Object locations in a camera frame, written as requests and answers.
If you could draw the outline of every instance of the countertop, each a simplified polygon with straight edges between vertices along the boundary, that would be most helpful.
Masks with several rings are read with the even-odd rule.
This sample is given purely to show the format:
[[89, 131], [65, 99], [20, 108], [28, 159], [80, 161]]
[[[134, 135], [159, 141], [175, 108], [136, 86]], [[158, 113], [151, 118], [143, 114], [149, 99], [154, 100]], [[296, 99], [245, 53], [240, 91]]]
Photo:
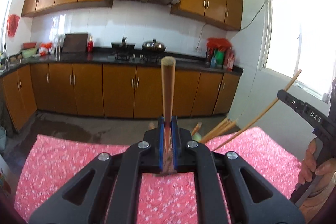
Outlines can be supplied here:
[[[183, 70], [197, 70], [213, 73], [230, 73], [241, 76], [243, 69], [237, 66], [233, 67], [233, 71], [226, 71], [222, 68], [210, 68], [203, 61], [192, 60], [188, 58], [175, 58], [176, 69]], [[143, 66], [143, 67], [160, 67], [161, 63], [143, 62], [139, 57], [130, 59], [129, 61], [116, 60], [114, 54], [111, 53], [67, 53], [61, 54], [59, 58], [56, 55], [47, 55], [43, 57], [24, 58], [21, 62], [16, 61], [10, 65], [7, 70], [0, 71], [0, 77], [17, 70], [18, 68], [27, 64], [39, 64], [39, 63], [94, 63], [94, 64], [116, 64], [116, 65], [129, 65], [129, 66]]]

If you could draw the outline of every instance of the brown cutting board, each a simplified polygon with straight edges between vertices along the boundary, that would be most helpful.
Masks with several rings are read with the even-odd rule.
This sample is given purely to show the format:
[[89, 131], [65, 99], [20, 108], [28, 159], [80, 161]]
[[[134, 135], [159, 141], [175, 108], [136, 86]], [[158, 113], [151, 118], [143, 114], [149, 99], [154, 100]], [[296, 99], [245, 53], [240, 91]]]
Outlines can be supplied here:
[[88, 33], [68, 33], [65, 34], [63, 43], [63, 53], [86, 52]]

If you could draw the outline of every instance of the red bottle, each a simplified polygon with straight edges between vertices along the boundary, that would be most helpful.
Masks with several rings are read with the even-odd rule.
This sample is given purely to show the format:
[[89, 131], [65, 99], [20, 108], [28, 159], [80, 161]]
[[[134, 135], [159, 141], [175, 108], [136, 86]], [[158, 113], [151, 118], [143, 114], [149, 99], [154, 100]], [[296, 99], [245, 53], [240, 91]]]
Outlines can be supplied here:
[[87, 43], [87, 52], [92, 52], [93, 50], [93, 41], [92, 37], [90, 37], [90, 41]]

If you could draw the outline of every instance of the silver screw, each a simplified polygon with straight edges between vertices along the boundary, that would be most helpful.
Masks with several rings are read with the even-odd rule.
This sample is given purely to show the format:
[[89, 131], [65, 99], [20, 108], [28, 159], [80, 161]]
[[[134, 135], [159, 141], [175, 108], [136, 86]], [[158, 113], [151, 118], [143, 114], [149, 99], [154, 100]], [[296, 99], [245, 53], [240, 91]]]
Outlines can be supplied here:
[[227, 157], [231, 160], [235, 160], [236, 158], [238, 158], [238, 154], [236, 152], [228, 152], [227, 154]]
[[145, 142], [145, 141], [139, 142], [138, 147], [141, 148], [141, 149], [145, 149], [145, 148], [149, 147], [149, 143]]
[[98, 156], [99, 160], [108, 160], [110, 158], [110, 155], [108, 153], [100, 153]]
[[187, 142], [187, 146], [190, 147], [190, 148], [195, 148], [198, 146], [198, 142], [196, 141], [189, 141]]

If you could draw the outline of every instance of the floor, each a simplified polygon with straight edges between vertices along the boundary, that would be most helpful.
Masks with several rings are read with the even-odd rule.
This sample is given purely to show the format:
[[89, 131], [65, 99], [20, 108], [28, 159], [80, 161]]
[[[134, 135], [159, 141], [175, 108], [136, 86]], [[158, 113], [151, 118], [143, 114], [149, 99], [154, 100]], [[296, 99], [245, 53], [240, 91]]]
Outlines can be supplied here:
[[[223, 116], [180, 118], [178, 125], [191, 131], [198, 122], [202, 122], [199, 133], [203, 136], [223, 119]], [[37, 112], [15, 138], [8, 139], [1, 155], [12, 172], [19, 176], [38, 134], [78, 142], [131, 145], [143, 139], [150, 122], [157, 126], [156, 120], [83, 118]], [[236, 127], [228, 133], [238, 130]]]

